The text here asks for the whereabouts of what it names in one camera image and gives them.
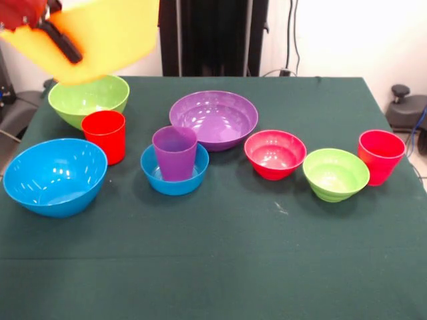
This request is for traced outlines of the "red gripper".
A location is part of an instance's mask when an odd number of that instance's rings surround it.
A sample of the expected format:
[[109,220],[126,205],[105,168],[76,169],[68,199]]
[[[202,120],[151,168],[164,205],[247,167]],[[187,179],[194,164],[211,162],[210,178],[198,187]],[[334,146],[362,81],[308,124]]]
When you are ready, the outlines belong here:
[[50,21],[39,23],[45,16],[47,5],[50,11],[62,10],[60,0],[1,0],[1,30],[15,31],[25,25],[34,28],[39,24],[70,63],[79,63],[82,55],[72,41]]

